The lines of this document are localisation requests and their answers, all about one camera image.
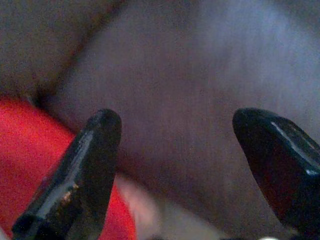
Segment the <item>skin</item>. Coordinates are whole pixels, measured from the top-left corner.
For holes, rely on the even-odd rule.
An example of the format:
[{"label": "skin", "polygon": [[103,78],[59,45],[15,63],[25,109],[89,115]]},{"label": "skin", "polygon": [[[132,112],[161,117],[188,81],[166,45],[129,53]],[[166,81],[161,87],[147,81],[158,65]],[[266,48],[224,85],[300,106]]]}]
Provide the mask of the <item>skin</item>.
[{"label": "skin", "polygon": [[42,104],[74,131],[113,109],[122,171],[231,236],[286,238],[232,116],[263,108],[320,141],[319,9],[302,0],[131,1]]}]

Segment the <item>glossy black shoe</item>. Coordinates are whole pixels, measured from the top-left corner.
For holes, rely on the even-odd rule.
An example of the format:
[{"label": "glossy black shoe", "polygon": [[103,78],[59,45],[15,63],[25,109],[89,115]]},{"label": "glossy black shoe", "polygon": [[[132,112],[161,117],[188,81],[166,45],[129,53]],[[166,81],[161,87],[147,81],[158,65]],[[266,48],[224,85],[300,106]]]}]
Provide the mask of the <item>glossy black shoe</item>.
[{"label": "glossy black shoe", "polygon": [[292,121],[257,108],[233,116],[253,176],[281,223],[320,235],[320,147]]},{"label": "glossy black shoe", "polygon": [[100,110],[75,137],[12,228],[15,240],[96,240],[113,187],[120,117]]}]

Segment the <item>gray cloth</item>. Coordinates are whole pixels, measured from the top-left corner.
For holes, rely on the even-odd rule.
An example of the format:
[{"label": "gray cloth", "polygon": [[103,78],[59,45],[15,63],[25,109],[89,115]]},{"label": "gray cloth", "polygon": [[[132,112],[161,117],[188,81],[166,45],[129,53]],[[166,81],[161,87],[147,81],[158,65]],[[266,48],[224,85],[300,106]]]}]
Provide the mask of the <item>gray cloth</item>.
[{"label": "gray cloth", "polygon": [[318,1],[133,0],[46,108],[77,131],[120,114],[120,168],[231,236],[287,238],[232,129],[258,107],[319,132]]}]

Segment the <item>red fabric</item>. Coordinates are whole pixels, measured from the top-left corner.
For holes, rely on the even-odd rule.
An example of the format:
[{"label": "red fabric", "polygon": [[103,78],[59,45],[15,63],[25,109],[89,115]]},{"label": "red fabric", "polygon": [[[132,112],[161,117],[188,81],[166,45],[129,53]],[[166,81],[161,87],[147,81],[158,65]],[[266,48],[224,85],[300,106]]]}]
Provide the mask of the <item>red fabric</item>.
[{"label": "red fabric", "polygon": [[[11,227],[28,206],[74,135],[46,113],[18,100],[0,99],[0,226]],[[113,187],[100,240],[135,240],[135,225]]]}]

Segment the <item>gray fabric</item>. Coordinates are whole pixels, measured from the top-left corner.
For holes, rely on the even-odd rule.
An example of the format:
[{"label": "gray fabric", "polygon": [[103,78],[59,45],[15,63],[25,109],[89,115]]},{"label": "gray fabric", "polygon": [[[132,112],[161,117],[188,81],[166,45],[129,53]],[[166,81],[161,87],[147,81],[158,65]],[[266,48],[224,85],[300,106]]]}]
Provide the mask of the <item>gray fabric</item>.
[{"label": "gray fabric", "polygon": [[8,237],[4,233],[3,229],[0,227],[0,240],[7,240]]},{"label": "gray fabric", "polygon": [[231,236],[286,238],[232,116],[267,109],[320,140],[318,12],[302,0],[130,1],[46,107],[75,131],[115,110],[123,171]]}]

